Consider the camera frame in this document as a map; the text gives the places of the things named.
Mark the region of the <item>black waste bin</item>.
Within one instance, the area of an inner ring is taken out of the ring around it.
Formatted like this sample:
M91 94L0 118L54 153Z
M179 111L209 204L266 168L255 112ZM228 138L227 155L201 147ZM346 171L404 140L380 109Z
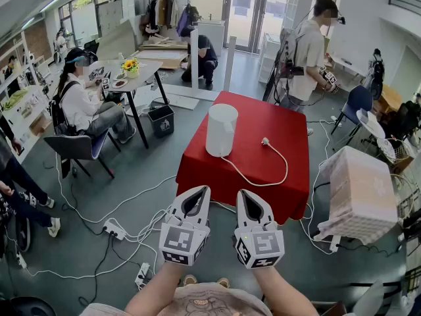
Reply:
M149 111L148 117L157 138L163 138L174 132L174 112L169 105Z

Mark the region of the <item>white electric kettle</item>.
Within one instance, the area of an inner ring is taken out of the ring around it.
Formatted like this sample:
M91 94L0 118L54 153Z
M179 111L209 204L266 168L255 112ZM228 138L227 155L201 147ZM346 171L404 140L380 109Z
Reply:
M238 111L228 104L215 104L208 111L207 146L230 147L234 144Z

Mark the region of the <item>blue chair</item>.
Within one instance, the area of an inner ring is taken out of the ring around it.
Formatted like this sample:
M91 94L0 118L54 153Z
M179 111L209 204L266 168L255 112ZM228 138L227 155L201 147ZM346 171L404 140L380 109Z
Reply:
M349 92L347 101L340 110L339 117L335 122L335 126L331 131L331 134L335 132L343 117L349 119L357 128L360 124L357 117L357 111L364 109L365 111L370 112L373 109L373 102L374 100L372 94L364 86L359 85L354 87Z

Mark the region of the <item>person's beige printed shirt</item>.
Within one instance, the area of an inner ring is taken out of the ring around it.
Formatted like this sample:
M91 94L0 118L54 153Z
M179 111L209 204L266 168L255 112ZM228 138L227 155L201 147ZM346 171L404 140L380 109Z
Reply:
M272 316L272 312L244 290L207 282L178 287L157 316Z

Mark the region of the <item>wooden cabinet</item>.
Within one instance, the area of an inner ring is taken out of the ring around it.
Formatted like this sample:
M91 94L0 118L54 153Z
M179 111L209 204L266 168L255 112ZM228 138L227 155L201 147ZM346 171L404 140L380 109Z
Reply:
M380 104L380 112L388 114L391 111L397 112L401 106L403 99L401 95L388 85L383 84L382 94L378 100Z

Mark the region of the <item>table with red cloth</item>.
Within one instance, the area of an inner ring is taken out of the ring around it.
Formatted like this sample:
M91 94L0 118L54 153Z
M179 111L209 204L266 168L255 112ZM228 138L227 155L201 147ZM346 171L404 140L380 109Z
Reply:
M226 159L206 152L203 119L182 155L177 193L207 185L213 200L235 205L246 189L270 204L277 223L302 219L310 194L305 115L227 91L215 102L238 111L232 152Z

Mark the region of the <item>grey table with black legs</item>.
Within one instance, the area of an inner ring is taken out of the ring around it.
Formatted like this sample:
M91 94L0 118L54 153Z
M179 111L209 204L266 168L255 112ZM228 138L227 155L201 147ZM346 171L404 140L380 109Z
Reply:
M143 141L144 146L148 149L149 145L147 142L147 138L145 136L145 132L143 130L142 124L140 122L136 106L134 104L134 95L138 88L140 88L144 82L146 82L152 76L155 77L157 85L159 87L161 98L164 101L165 105L168 105L169 102L167 100L164 88L161 83L160 76L158 74L159 68L162 66L161 61L150 61L150 60L140 60L140 68L139 68L139 75L135 78L129 78L127 84L122 86L121 88L114 88L110 87L109 90L112 92L120 92L125 93L128 98L128 102L130 105L130 109L132 110L133 118L135 120L137 131L139 132L141 139ZM91 74L95 69L104 67L105 73L110 72L111 78L113 79L114 76L120 72L121 64L117 60L107 60L107 61L96 61L89 66L89 73Z

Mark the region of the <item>person's right forearm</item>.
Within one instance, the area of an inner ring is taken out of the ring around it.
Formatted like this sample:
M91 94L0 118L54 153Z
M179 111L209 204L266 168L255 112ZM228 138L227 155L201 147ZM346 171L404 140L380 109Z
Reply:
M252 272L274 316L319 316L310 300L290 285L275 267Z

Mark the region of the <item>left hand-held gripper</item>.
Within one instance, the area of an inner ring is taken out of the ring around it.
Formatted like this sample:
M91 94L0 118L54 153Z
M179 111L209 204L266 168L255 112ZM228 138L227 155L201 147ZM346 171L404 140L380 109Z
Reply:
M197 186L178 195L162 223L159 250L167 262L193 265L210 234L209 186Z

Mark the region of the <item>dark grey chair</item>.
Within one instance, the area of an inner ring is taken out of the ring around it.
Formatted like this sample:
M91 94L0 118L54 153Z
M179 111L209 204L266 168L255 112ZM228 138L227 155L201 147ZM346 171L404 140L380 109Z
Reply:
M98 160L110 177L114 178L113 172L106 166L105 162L100 157L101 150L107 138L109 138L115 148L121 152L119 145L108 130L97 138L91 138L87 135L53 135L44 137L44 140L61 158L61 174L63 178L66 178L72 170L72 161L74 161L88 176L91 176L80 163L80 160Z

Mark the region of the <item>wooden boards pile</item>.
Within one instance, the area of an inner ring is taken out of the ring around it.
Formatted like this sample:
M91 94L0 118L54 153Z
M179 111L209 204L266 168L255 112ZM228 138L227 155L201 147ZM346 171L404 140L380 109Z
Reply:
M160 61L162 69L178 69L187 59L187 42L152 36L132 56L141 60Z

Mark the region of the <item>white furniture frame panels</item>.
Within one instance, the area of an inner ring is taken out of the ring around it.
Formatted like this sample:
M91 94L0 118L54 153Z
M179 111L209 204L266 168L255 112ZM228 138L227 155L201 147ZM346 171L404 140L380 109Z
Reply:
M204 44L205 41L199 41L199 31L198 28L190 28L191 32L188 36L182 36L183 40L189 40L190 44L190 54L189 54L189 63L190 63L190 77L191 77L191 86L177 86L165 84L164 88L169 90L169 96L173 96L173 99L170 101L174 106L179 106L186 102L186 99L199 101L214 101L218 96L218 91L212 91L209 89L202 90L199 88L199 57L204 61L204 57L207 56L207 53L210 51L208 47L199 47L199 43ZM229 91L232 79L232 70L234 65L234 52L236 47L236 36L231 36L229 45L228 45L228 55L226 58L226 66L224 71L224 85L222 90Z

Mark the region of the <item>glass double door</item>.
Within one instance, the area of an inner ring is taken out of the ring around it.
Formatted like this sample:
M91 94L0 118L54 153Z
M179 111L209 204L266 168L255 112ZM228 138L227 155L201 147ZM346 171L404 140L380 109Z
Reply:
M235 36L237 50L259 53L264 35L276 35L280 32L286 2L287 0L224 0L224 46L227 47L230 37Z

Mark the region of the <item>round white side table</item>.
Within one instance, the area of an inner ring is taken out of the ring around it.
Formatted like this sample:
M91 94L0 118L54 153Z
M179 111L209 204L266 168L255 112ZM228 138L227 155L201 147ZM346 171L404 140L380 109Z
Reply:
M365 111L364 109L359 109L356 112L357 118L362 126L376 139L385 139L385 132L382 126L377 121L375 115L371 112Z

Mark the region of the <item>person's left forearm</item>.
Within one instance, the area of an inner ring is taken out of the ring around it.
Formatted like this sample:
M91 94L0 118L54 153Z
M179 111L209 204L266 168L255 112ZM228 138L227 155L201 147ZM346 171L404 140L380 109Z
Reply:
M183 274L183 265L165 262L160 271L129 301L124 311L131 316L157 316L172 302Z

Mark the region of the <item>checked cloth covered box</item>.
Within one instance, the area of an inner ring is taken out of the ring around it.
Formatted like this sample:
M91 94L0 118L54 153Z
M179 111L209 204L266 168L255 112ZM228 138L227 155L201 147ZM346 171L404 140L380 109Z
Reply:
M346 145L322 164L320 175L329 178L330 212L318 224L316 241L340 236L366 246L398 223L391 175L383 161Z

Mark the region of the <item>black framed window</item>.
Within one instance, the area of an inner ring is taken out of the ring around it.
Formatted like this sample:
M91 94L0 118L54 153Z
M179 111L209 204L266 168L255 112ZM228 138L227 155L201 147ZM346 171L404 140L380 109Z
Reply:
M109 0L72 0L59 7L59 17L64 38L70 49L83 47L97 40L100 34L99 6Z

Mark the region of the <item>white round disc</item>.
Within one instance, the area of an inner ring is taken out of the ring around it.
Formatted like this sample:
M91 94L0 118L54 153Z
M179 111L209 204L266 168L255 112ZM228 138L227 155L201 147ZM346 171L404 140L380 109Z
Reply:
M230 147L207 146L206 151L213 157L227 157L231 153Z

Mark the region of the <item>white power strip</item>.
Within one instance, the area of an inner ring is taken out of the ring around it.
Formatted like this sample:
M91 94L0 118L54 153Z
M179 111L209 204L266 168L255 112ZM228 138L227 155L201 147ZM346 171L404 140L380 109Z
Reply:
M140 290L148 281L147 279L147 273L149 272L150 264L148 263L142 263L141 267L136 275L135 278L135 284Z
M103 225L103 230L114 236L117 240L123 240L126 237L126 231L121 228L114 219L108 219Z

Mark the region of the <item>white cabinet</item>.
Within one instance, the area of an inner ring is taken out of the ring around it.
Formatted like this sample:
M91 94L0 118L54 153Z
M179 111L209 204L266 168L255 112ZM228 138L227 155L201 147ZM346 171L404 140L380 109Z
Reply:
M215 48L224 45L225 22L223 20L200 20L198 22L200 35L206 35Z

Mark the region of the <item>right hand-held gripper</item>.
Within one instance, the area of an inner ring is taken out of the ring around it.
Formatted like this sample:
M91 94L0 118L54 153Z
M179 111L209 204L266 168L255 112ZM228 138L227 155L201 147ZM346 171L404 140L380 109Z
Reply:
M257 194L242 189L237 193L235 250L247 269L275 266L285 254L284 235L274 220L272 208ZM265 223L253 226L252 223Z

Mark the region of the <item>tall white shelf unit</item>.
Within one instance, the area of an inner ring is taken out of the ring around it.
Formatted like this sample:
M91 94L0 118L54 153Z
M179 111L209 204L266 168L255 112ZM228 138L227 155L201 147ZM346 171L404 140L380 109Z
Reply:
M287 0L282 29L295 29L308 17L313 0Z

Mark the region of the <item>low white shelf unit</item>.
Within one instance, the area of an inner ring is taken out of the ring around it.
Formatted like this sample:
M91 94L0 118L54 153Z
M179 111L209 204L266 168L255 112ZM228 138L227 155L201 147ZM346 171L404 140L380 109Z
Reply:
M280 37L274 34L264 33L259 57L258 82L267 83L279 49Z

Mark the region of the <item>sunflower bouquet in pot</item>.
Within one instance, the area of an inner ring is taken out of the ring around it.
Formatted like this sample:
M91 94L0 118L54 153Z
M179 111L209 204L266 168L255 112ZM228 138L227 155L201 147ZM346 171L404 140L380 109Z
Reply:
M136 58L126 60L121 68L127 78L134 79L139 76L139 62Z

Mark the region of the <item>clothes rack with garments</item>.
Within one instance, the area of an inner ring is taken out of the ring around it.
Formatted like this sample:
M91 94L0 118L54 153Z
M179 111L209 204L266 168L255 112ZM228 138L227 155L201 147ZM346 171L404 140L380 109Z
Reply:
M162 27L175 28L179 20L178 0L148 0L146 34L157 34Z

